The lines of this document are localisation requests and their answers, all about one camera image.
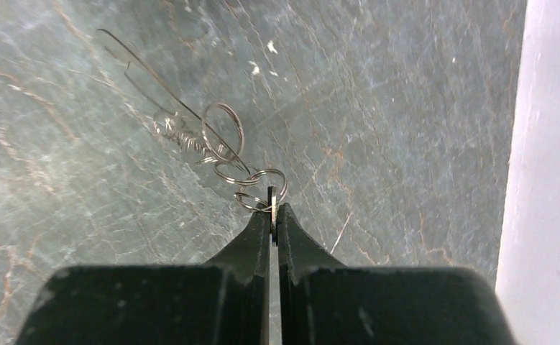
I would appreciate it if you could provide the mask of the keys with black tag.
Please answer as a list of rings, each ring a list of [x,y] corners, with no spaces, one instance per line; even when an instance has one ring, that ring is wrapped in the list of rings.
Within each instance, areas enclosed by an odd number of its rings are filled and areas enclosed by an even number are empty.
[[[246,191],[248,187],[258,184],[261,178],[266,175],[276,175],[281,179],[279,187],[275,185],[267,186],[266,199],[258,198]],[[277,246],[280,202],[285,199],[288,193],[288,181],[285,174],[276,168],[265,168],[253,173],[247,179],[241,180],[238,182],[238,186],[239,189],[234,194],[234,198],[242,208],[251,212],[263,212],[270,215],[270,235],[272,244]]]

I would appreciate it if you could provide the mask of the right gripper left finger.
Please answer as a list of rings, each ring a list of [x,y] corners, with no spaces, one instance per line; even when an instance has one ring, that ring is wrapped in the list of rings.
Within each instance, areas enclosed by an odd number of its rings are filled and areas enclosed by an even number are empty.
[[[267,344],[270,216],[201,264],[74,265],[43,285],[18,344]]]

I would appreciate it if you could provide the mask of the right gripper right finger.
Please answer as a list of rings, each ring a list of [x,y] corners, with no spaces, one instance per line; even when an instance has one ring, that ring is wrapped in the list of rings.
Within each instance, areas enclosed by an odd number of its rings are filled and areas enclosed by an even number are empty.
[[[277,216],[284,344],[514,344],[496,294],[464,267],[353,267]]]

